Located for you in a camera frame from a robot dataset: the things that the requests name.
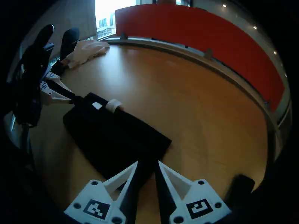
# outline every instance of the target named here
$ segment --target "red panel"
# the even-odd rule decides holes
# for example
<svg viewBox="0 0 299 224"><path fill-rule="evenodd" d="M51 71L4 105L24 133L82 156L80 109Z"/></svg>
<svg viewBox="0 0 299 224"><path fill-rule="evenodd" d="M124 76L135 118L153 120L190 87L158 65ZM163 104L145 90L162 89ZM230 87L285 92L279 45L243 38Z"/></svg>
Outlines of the red panel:
<svg viewBox="0 0 299 224"><path fill-rule="evenodd" d="M153 37L180 43L224 62L247 79L274 111L283 94L282 80L267 54L234 24L201 9L145 4L116 10L117 35Z"/></svg>

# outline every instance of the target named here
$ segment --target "crumpled cloth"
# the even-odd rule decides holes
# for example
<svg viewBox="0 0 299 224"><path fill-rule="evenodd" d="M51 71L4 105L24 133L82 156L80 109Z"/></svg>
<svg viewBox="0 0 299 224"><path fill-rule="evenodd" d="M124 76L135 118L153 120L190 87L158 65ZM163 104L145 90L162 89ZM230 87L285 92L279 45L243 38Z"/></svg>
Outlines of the crumpled cloth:
<svg viewBox="0 0 299 224"><path fill-rule="evenodd" d="M77 65L81 65L86 61L104 55L109 48L107 42L97 40L81 40L77 42L75 49L64 60L61 61L64 65L68 65L69 68L73 68Z"/></svg>

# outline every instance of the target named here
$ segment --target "black towel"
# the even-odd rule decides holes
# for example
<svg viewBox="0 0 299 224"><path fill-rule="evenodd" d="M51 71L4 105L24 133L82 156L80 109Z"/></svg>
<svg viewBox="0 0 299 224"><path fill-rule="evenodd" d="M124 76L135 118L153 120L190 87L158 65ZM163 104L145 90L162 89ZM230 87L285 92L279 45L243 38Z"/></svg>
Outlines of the black towel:
<svg viewBox="0 0 299 224"><path fill-rule="evenodd" d="M102 105L97 110L94 102ZM89 93L64 116L64 124L91 164L109 179L139 161L139 187L154 171L171 140L119 109L105 109L107 100Z"/></svg>

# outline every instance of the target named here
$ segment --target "chair backrest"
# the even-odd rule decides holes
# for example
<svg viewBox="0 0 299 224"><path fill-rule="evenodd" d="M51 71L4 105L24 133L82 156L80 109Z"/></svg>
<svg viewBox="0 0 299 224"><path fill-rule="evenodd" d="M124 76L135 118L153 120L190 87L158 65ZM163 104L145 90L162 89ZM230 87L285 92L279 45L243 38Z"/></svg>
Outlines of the chair backrest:
<svg viewBox="0 0 299 224"><path fill-rule="evenodd" d="M62 43L60 47L60 60L63 60L72 53L75 49L77 42L79 41L79 29L71 28L63 34Z"/></svg>

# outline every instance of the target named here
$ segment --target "wooden table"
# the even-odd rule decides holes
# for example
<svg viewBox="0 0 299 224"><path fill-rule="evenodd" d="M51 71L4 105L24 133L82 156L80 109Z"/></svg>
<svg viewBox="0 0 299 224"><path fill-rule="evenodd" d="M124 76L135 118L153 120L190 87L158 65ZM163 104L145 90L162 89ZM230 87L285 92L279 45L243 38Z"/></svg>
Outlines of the wooden table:
<svg viewBox="0 0 299 224"><path fill-rule="evenodd" d="M163 162L190 180L204 178L224 197L232 178L261 182L267 159L264 116L238 88L183 58L130 46L66 72L62 82L77 95L118 99L125 111L172 140ZM37 169L63 211L91 179L103 180L64 128L72 105L44 106L31 130ZM139 193L136 223L159 223L154 175Z"/></svg>

